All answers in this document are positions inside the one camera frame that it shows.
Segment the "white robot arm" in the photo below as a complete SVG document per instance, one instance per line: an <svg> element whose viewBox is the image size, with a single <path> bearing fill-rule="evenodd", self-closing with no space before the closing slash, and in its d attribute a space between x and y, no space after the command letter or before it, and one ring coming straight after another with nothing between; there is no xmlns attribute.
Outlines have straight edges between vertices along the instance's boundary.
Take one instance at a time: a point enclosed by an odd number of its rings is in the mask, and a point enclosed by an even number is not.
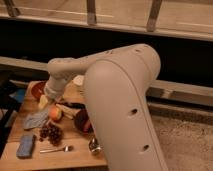
<svg viewBox="0 0 213 171"><path fill-rule="evenodd" d="M168 171L146 92L160 72L160 57L147 44L93 55L54 58L44 92L57 101L82 74L85 106L110 171Z"/></svg>

